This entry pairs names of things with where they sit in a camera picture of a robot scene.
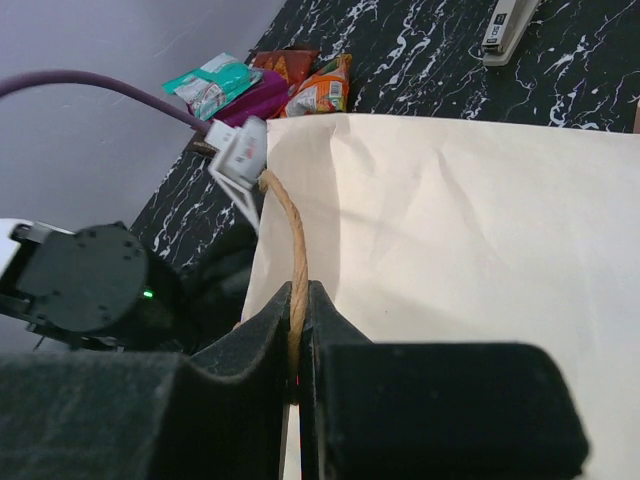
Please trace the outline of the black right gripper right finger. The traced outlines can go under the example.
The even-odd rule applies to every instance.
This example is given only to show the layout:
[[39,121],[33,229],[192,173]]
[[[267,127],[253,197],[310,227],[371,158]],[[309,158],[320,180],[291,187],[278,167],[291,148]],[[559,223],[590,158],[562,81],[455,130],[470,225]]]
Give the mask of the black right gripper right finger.
[[309,285],[305,479],[574,479],[589,442],[565,379],[515,342],[375,343]]

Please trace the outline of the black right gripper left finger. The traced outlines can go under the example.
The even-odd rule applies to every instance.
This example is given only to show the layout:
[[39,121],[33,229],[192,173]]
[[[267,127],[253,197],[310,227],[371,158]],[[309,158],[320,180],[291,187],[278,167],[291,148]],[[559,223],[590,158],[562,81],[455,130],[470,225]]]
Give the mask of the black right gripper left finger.
[[279,479],[291,287],[198,354],[1,358],[5,479]]

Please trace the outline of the beige paper bag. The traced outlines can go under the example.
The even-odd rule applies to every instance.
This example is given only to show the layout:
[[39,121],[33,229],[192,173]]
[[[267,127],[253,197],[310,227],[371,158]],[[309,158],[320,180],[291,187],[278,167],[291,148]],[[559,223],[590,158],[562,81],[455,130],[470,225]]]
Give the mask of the beige paper bag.
[[639,138],[365,114],[273,120],[309,276],[382,341],[544,348],[591,443],[639,475]]

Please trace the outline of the purple snack packet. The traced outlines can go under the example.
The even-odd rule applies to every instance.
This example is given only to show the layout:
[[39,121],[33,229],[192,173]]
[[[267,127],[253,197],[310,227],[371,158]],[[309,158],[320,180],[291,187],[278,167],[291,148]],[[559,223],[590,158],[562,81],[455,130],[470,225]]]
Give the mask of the purple snack packet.
[[251,116],[267,120],[287,103],[289,87],[281,75],[261,68],[251,68],[250,72],[251,87],[216,112],[207,120],[208,123],[219,120],[231,127],[239,127]]

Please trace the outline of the green teal snack packet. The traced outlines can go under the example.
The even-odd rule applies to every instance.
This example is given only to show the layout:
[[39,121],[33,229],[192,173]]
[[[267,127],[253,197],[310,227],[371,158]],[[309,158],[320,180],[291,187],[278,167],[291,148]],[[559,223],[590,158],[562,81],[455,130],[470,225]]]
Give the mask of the green teal snack packet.
[[169,95],[181,98],[192,115],[206,121],[244,94],[262,78],[262,71],[221,53],[187,74],[162,85]]

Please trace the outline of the orange snack packet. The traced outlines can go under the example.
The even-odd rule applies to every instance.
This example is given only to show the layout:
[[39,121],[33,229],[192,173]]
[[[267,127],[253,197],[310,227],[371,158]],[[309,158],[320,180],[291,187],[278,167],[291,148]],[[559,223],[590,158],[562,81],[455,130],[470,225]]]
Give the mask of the orange snack packet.
[[284,106],[281,118],[347,110],[352,55],[343,53],[306,79]]

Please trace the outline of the red snack packet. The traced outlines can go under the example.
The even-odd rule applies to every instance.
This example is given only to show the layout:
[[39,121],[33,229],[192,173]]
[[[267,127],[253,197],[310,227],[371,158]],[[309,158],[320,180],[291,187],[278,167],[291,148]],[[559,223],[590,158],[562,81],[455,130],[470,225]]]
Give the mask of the red snack packet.
[[310,75],[319,50],[284,49],[258,52],[251,66],[276,72],[289,87],[298,87]]

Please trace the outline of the brown sea salt packet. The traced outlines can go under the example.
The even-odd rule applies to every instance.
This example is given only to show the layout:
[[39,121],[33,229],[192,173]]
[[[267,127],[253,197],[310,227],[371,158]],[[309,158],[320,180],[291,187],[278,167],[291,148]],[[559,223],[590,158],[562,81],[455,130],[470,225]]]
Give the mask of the brown sea salt packet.
[[198,152],[202,155],[214,156],[217,150],[204,141],[194,141],[191,143],[190,148],[194,152]]

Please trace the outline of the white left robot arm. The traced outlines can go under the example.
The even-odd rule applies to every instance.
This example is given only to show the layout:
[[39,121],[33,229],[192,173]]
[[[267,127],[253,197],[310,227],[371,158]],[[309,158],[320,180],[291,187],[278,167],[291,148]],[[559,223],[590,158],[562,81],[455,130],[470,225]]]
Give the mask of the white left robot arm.
[[240,319],[253,242],[178,272],[121,222],[76,232],[1,221],[1,313],[72,350],[192,355]]

